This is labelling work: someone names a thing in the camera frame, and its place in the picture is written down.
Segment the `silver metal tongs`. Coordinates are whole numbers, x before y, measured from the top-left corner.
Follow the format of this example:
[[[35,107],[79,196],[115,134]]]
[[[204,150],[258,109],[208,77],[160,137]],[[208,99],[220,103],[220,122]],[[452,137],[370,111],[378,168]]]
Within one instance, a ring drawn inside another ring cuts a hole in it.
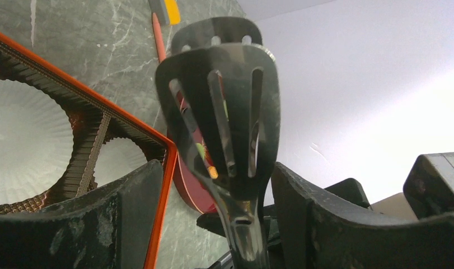
[[[213,17],[180,29],[155,73],[172,141],[213,198],[235,268],[269,268],[263,202],[277,159],[280,94],[275,59],[244,17]],[[193,133],[199,129],[217,179]]]

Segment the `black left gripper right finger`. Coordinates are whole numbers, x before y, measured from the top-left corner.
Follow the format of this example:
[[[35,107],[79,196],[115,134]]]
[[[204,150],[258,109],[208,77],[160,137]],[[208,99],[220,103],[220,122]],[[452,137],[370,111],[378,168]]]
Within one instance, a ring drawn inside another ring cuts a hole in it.
[[[271,181],[286,268],[454,268],[454,213],[419,221],[383,215],[282,163]]]

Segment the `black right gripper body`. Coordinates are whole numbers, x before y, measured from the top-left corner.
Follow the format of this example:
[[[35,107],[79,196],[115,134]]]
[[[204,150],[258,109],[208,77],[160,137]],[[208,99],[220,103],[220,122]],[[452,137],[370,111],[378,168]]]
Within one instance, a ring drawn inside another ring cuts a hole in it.
[[[353,178],[325,190],[360,207],[400,219],[416,221],[454,212],[454,152],[419,155],[402,192],[373,204]]]

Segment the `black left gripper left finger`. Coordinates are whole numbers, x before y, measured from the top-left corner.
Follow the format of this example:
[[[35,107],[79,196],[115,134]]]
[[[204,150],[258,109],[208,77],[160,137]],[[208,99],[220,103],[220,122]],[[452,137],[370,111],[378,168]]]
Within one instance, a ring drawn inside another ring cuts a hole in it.
[[[83,196],[0,215],[0,268],[143,268],[162,179],[152,160]]]

